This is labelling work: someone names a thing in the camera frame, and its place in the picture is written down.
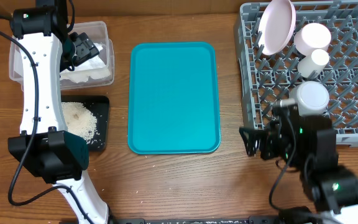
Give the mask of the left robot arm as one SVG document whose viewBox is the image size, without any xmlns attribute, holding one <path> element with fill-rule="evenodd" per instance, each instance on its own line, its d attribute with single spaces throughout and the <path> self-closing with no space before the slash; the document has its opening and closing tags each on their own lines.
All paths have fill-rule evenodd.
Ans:
<svg viewBox="0 0 358 224">
<path fill-rule="evenodd" d="M 11 41 L 22 58 L 24 108 L 20 135 L 9 138 L 8 150 L 19 169 L 64 196 L 80 223 L 111 223 L 109 205 L 87 171 L 86 141 L 68 131 L 63 115 L 60 72 L 98 53 L 84 37 L 71 34 L 74 22 L 71 1 L 37 1 L 13 12 Z"/>
</svg>

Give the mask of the grey-blue bowl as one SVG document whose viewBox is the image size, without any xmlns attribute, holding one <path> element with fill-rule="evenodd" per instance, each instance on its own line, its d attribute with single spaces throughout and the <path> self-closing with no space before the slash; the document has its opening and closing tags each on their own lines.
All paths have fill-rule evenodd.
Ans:
<svg viewBox="0 0 358 224">
<path fill-rule="evenodd" d="M 292 89 L 289 98 L 295 100 L 300 116 L 323 114 L 329 103 L 329 93 L 320 83 L 304 82 Z"/>
</svg>

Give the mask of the large white plate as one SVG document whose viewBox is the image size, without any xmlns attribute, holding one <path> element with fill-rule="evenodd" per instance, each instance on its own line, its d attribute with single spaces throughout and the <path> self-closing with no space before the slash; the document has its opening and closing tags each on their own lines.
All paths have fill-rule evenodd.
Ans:
<svg viewBox="0 0 358 224">
<path fill-rule="evenodd" d="M 290 0 L 272 0 L 260 19 L 261 32 L 258 46 L 264 46 L 262 53 L 273 55 L 284 49 L 295 30 L 296 11 Z"/>
</svg>

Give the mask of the pink bowl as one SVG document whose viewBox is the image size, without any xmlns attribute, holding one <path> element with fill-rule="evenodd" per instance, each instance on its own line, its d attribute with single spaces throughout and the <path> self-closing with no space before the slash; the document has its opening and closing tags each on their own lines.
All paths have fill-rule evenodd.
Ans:
<svg viewBox="0 0 358 224">
<path fill-rule="evenodd" d="M 294 44 L 298 53 L 307 56 L 316 49 L 327 50 L 331 38 L 331 33 L 326 26 L 310 23 L 295 34 Z"/>
</svg>

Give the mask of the white cup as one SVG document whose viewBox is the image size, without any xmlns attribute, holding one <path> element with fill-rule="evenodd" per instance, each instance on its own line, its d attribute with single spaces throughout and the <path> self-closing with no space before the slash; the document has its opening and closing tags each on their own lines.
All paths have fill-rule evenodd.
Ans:
<svg viewBox="0 0 358 224">
<path fill-rule="evenodd" d="M 315 78 L 329 62 L 329 54 L 323 49 L 316 49 L 298 63 L 298 72 L 303 78 Z"/>
</svg>

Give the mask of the white napkin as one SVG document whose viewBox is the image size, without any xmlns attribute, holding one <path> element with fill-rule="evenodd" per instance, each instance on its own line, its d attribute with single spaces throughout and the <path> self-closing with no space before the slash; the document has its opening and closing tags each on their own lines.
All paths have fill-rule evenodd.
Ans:
<svg viewBox="0 0 358 224">
<path fill-rule="evenodd" d="M 79 65 L 73 72 L 64 70 L 60 73 L 62 88 L 88 88 L 114 82 L 114 50 L 111 40 L 107 44 L 95 43 L 95 46 L 99 55 Z"/>
</svg>

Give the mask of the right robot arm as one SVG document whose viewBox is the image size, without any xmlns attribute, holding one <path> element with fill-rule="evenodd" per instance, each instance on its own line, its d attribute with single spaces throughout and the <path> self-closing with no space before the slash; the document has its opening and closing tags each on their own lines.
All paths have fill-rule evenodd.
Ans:
<svg viewBox="0 0 358 224">
<path fill-rule="evenodd" d="M 276 118 L 265 129 L 239 128 L 248 156 L 280 157 L 285 162 L 268 196 L 278 215 L 250 218 L 250 223 L 358 223 L 358 178 L 339 164 L 331 120 L 321 114 L 302 116 L 293 99 L 274 103 L 272 114 Z M 273 204 L 273 193 L 290 167 L 300 173 L 303 192 L 315 213 L 306 206 Z"/>
</svg>

